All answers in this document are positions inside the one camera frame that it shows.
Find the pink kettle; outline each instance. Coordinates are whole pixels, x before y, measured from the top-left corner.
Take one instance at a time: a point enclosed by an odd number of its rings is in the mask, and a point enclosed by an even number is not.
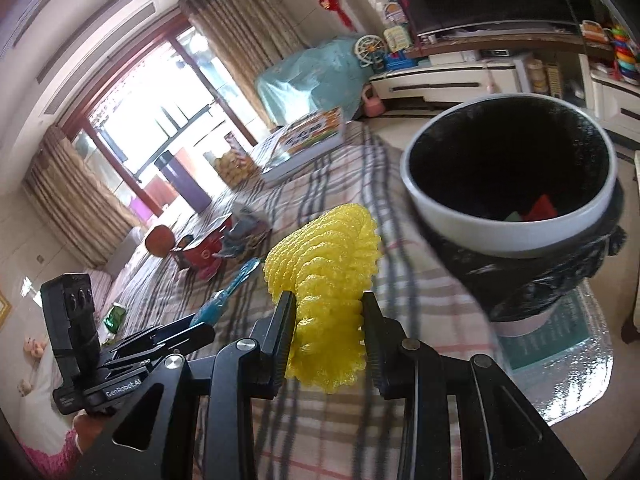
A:
[[[364,114],[367,117],[378,117],[386,112],[385,104],[378,97],[371,84],[365,85],[362,89],[362,101],[364,102]]]

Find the box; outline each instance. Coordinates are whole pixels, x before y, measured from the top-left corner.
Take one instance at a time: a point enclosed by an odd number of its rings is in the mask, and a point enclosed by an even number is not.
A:
[[[547,63],[545,65],[546,79],[549,82],[549,95],[562,99],[562,74],[558,63]]]
[[[273,186],[302,166],[334,150],[344,142],[341,108],[314,112],[281,129],[271,160],[262,172],[267,186]]]
[[[463,50],[462,57],[467,63],[475,63],[482,59],[479,50]]]
[[[513,57],[513,64],[516,67],[518,81],[520,82],[520,91],[525,94],[533,94],[533,88],[527,71],[527,64],[533,59],[531,52],[524,52]]]
[[[446,54],[431,54],[429,61],[432,65],[447,65],[451,63],[464,63],[462,52],[447,52]]]

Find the hand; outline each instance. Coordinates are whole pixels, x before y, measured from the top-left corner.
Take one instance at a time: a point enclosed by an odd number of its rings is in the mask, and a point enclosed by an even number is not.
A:
[[[86,452],[94,444],[108,420],[109,417],[106,415],[88,415],[85,410],[74,417],[74,429],[78,434],[78,447],[81,452]]]

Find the picture frame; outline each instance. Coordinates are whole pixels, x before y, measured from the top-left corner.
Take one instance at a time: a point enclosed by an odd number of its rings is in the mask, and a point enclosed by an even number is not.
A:
[[[9,317],[11,308],[9,300],[2,295],[2,292],[0,292],[0,330],[2,330],[2,326],[4,325],[6,318]]]

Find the floor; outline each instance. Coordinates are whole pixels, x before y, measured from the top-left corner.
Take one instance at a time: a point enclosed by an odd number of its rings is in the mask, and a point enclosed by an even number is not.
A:
[[[369,120],[373,131],[389,144],[404,149],[425,119],[378,118]],[[618,177],[625,190],[625,209],[620,225],[628,239],[616,257],[606,258],[591,279],[591,288],[600,303],[609,327],[614,362],[610,383],[603,397],[586,410],[553,426],[584,471],[588,480],[604,480],[626,453],[640,431],[640,341],[626,345],[620,327],[636,301],[640,265],[640,204],[633,152],[616,150]]]

